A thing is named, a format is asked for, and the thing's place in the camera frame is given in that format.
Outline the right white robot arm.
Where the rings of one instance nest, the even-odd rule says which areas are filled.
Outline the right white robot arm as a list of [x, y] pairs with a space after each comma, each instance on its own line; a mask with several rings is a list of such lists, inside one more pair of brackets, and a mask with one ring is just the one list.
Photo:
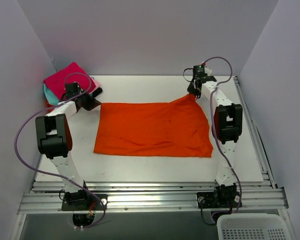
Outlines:
[[232, 201], [238, 204], [242, 188], [234, 170], [234, 153], [242, 134], [243, 107], [224, 94], [205, 63], [195, 65], [190, 70], [192, 79], [187, 91], [196, 100], [201, 96], [209, 100], [211, 131], [219, 152], [213, 203], [220, 207]]

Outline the orange t-shirt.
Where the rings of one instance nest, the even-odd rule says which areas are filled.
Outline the orange t-shirt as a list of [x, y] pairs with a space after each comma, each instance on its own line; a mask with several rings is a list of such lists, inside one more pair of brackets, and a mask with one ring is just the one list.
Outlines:
[[194, 96], [171, 102], [103, 103], [95, 154], [211, 158], [210, 125]]

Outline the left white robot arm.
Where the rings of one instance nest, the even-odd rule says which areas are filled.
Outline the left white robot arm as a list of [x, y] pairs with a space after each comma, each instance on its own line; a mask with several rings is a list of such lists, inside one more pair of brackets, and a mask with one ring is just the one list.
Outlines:
[[50, 113], [35, 119], [35, 130], [38, 150], [45, 155], [57, 168], [65, 186], [64, 201], [75, 205], [80, 210], [90, 206], [90, 194], [85, 181], [79, 175], [72, 159], [73, 140], [68, 119], [80, 109], [91, 111], [101, 105], [101, 102], [88, 93], [84, 93], [80, 85], [65, 84], [65, 94], [62, 102]]

